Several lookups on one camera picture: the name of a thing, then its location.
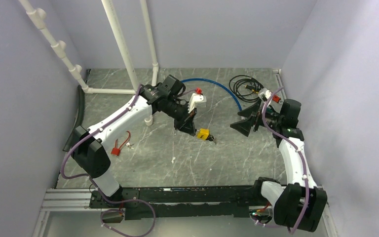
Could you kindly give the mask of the yellow padlock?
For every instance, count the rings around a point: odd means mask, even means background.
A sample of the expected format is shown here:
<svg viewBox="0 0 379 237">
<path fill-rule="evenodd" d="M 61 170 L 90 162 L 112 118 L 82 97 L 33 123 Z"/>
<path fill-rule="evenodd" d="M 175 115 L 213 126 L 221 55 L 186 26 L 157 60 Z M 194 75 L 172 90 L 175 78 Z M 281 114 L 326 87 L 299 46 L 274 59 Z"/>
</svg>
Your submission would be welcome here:
<svg viewBox="0 0 379 237">
<path fill-rule="evenodd" d="M 213 142 L 214 144 L 217 143 L 216 138 L 210 133 L 209 129 L 200 128 L 196 132 L 196 137 L 203 141 L 210 141 L 210 142 Z"/>
</svg>

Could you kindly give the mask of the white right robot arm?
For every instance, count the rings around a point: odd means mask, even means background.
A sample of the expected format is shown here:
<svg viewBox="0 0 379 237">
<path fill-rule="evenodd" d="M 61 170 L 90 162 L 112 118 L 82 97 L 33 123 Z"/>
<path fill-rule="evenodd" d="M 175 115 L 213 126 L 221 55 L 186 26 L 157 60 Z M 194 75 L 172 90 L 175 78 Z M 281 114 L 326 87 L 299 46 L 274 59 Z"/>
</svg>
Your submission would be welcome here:
<svg viewBox="0 0 379 237">
<path fill-rule="evenodd" d="M 260 177 L 252 186 L 252 198 L 258 205 L 268 203 L 273 208 L 277 225 L 290 231 L 316 231 L 327 203 L 327 193 L 315 183 L 305 157 L 304 135 L 297 127 L 301 103 L 286 99 L 280 111 L 269 113 L 265 103 L 258 100 L 237 114 L 243 120 L 230 125 L 244 136 L 260 126 L 273 135 L 285 165 L 287 183 Z"/>
</svg>

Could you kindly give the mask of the red cable padlock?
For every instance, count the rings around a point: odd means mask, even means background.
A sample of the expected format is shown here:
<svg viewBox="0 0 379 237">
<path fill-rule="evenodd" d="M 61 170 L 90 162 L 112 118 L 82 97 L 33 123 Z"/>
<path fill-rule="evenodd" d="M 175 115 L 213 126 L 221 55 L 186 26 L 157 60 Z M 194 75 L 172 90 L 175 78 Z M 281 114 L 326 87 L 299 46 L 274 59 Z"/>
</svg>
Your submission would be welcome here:
<svg viewBox="0 0 379 237">
<path fill-rule="evenodd" d="M 111 155 L 118 157 L 120 156 L 122 149 L 125 146 L 129 146 L 130 144 L 129 142 L 131 139 L 131 132 L 127 130 L 126 133 L 127 133 L 127 138 L 121 144 L 119 143 L 118 139 L 115 140 L 114 147 L 111 150 Z"/>
</svg>

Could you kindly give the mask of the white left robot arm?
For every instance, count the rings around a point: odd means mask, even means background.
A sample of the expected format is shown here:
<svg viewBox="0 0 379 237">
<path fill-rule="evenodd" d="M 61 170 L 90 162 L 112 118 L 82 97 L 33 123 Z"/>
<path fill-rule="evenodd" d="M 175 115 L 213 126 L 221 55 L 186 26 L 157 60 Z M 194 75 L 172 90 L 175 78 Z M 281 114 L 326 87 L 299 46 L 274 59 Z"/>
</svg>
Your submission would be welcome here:
<svg viewBox="0 0 379 237">
<path fill-rule="evenodd" d="M 109 207 L 118 206 L 123 199 L 123 189 L 110 171 L 111 160 L 106 149 L 134 124 L 142 122 L 156 112 L 163 112 L 174 120 L 174 128 L 196 135 L 193 118 L 196 106 L 205 103 L 200 92 L 192 93 L 183 100 L 185 85 L 172 75 L 153 86 L 139 85 L 136 94 L 123 107 L 101 122 L 74 130 L 74 145 L 67 156 L 72 157 L 85 171 L 86 176 L 103 193 L 103 202 Z"/>
</svg>

